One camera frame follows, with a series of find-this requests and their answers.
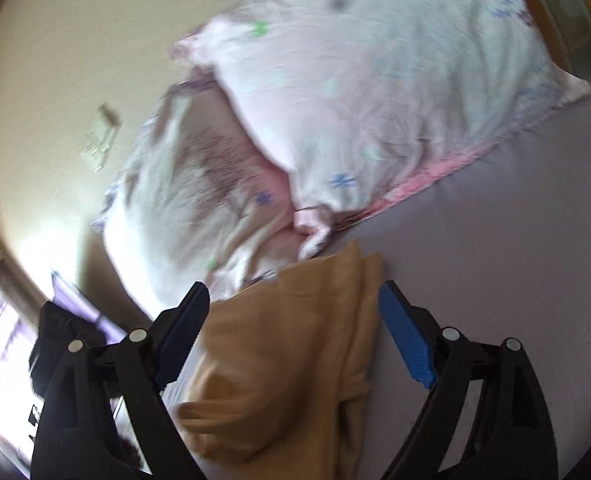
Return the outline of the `white floral pillow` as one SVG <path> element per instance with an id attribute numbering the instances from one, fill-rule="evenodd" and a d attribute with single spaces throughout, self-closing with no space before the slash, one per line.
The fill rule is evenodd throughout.
<path id="1" fill-rule="evenodd" d="M 289 181 L 256 148 L 214 77 L 174 84 L 143 125 L 94 222 L 148 318 L 193 283 L 228 298 L 297 261 Z"/>

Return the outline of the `tan brown garment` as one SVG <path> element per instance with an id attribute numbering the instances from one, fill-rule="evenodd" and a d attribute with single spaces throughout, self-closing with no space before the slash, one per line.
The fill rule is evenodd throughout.
<path id="1" fill-rule="evenodd" d="M 352 242 L 217 301 L 175 410 L 190 451 L 238 479 L 352 479 L 384 265 Z"/>

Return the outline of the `purple bed sheet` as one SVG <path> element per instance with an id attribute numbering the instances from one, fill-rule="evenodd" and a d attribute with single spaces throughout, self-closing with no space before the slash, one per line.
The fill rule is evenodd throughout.
<path id="1" fill-rule="evenodd" d="M 523 344 L 558 469 L 591 448 L 591 94 L 341 234 L 441 325 Z"/>

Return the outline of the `pink floral pillow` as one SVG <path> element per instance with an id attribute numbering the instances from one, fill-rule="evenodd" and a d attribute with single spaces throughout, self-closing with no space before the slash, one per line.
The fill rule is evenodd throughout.
<path id="1" fill-rule="evenodd" d="M 288 175 L 305 258 L 591 93 L 524 0 L 237 0 L 169 55 Z"/>

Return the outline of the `wooden bed headboard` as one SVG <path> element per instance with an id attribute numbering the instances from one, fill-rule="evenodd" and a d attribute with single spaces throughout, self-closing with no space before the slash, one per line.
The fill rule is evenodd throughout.
<path id="1" fill-rule="evenodd" d="M 553 10 L 547 0 L 524 0 L 527 4 L 533 23 L 541 32 L 548 52 L 560 68 L 572 72 L 571 58 L 565 45 L 561 29 L 557 20 L 553 17 Z"/>

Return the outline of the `white wall switch plate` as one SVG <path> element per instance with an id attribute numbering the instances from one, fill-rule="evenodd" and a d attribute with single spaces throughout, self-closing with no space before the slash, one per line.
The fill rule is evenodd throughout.
<path id="1" fill-rule="evenodd" d="M 104 167 L 120 127 L 122 122 L 116 110 L 106 103 L 97 108 L 94 123 L 80 152 L 80 157 L 92 171 L 98 172 Z"/>

